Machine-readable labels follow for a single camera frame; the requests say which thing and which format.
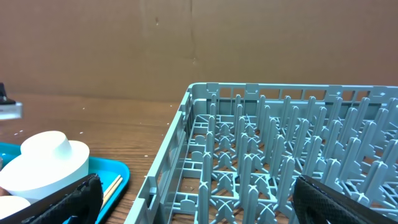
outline dish rack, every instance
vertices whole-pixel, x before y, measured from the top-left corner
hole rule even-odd
[[[300,174],[398,220],[397,98],[396,86],[192,84],[126,223],[298,223]]]

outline wooden chopstick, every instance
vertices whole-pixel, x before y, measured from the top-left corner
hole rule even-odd
[[[112,196],[112,194],[114,193],[114,191],[119,187],[119,185],[120,185],[120,183],[122,182],[122,180],[123,180],[123,178],[120,177],[119,180],[112,186],[111,190],[109,190],[109,191],[107,192],[107,194],[104,196],[101,209],[104,207],[104,205],[106,204],[106,202],[108,202],[109,198]]]
[[[104,197],[103,197],[103,198],[105,198],[105,196],[108,194],[108,192],[112,189],[113,185],[116,184],[116,182],[119,180],[119,178],[120,178],[120,175],[118,175],[118,176],[113,180],[112,184],[105,190],[105,192],[104,192]]]

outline wood grain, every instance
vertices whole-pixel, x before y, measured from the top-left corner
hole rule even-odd
[[[22,144],[34,134],[58,130],[69,140],[86,143],[91,156],[121,161],[130,168],[127,191],[106,221],[124,223],[179,103],[29,94],[10,97],[24,104],[24,117],[0,121],[0,142]],[[198,179],[183,179],[180,191],[197,194],[198,187]],[[241,223],[243,210],[234,213]],[[211,219],[215,214],[215,208],[210,208]],[[277,215],[279,223],[287,223],[285,216]],[[193,218],[177,214],[172,223],[193,223]]]

